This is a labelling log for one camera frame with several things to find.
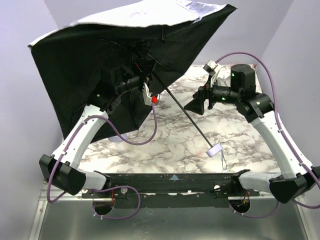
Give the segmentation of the lavender folding umbrella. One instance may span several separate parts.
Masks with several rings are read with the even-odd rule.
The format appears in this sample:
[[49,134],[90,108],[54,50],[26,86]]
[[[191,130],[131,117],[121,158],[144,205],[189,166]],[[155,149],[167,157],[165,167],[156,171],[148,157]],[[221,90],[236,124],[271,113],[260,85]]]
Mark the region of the lavender folding umbrella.
[[98,12],[29,43],[62,135],[94,94],[117,97],[130,79],[160,94],[182,77],[236,8],[142,0]]

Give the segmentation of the beige umbrella case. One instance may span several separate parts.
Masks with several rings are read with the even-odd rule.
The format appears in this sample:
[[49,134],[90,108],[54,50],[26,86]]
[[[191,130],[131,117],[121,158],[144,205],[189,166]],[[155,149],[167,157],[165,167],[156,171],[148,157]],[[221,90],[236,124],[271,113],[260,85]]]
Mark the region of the beige umbrella case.
[[221,87],[230,87],[231,86],[231,76],[226,77],[217,77],[217,85]]

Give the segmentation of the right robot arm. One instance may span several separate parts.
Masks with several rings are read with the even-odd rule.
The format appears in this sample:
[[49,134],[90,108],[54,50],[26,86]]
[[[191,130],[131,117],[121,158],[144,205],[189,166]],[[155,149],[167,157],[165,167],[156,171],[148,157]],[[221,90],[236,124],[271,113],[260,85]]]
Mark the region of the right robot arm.
[[256,91],[256,72],[248,64],[235,64],[230,68],[230,86],[218,85],[218,65],[209,61],[204,70],[209,73],[205,85],[200,86],[185,110],[198,115],[214,104],[233,104],[261,135],[275,157],[279,173],[261,173],[243,170],[235,174],[235,183],[244,190],[271,193],[280,203],[286,204],[315,185],[314,177],[320,176],[320,168],[313,166],[287,134],[275,105],[265,93]]

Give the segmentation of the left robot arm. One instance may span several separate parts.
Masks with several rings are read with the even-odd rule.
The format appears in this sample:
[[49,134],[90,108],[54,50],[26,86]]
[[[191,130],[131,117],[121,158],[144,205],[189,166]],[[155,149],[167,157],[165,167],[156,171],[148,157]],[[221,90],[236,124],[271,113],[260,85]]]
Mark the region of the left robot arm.
[[116,84],[100,81],[85,104],[79,119],[62,144],[43,155],[39,165],[48,186],[76,195],[81,190],[102,190],[108,177],[79,169],[88,146],[98,140],[138,130],[152,109],[148,78],[134,76]]

